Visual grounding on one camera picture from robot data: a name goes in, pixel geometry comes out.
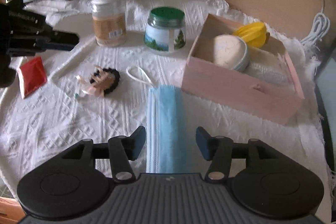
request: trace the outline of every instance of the glass jar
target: glass jar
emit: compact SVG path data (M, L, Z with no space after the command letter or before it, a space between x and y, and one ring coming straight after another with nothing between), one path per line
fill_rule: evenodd
M126 41L126 0L92 0L94 33L100 46L115 47Z
M151 10L144 43L160 52L175 52L185 46L184 12L172 7Z

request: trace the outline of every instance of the green lid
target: green lid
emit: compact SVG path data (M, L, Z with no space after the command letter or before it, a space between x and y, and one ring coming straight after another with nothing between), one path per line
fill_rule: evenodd
M148 23L158 27L180 28L184 22L184 12L173 7L157 7L151 10Z

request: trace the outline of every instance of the open cardboard box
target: open cardboard box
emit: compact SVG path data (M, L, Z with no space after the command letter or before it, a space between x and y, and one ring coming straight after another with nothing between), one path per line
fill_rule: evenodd
M293 81L294 92L287 87L276 86L209 61L209 56L213 55L214 37L231 34L240 26L238 22L208 15L189 53L182 90L272 122L285 124L301 107L304 96L293 63L282 42L269 37L261 49L283 56Z

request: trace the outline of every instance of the red packet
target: red packet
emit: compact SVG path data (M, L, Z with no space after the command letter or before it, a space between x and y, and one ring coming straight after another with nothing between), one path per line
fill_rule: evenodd
M41 56L35 57L17 70L22 99L47 82Z

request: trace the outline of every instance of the blue face mask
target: blue face mask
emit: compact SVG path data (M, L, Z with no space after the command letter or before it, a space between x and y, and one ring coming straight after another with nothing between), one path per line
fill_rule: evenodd
M141 69L148 82L150 78ZM189 173L194 169L192 145L187 141L184 106L180 88L170 85L152 87L147 107L147 173Z

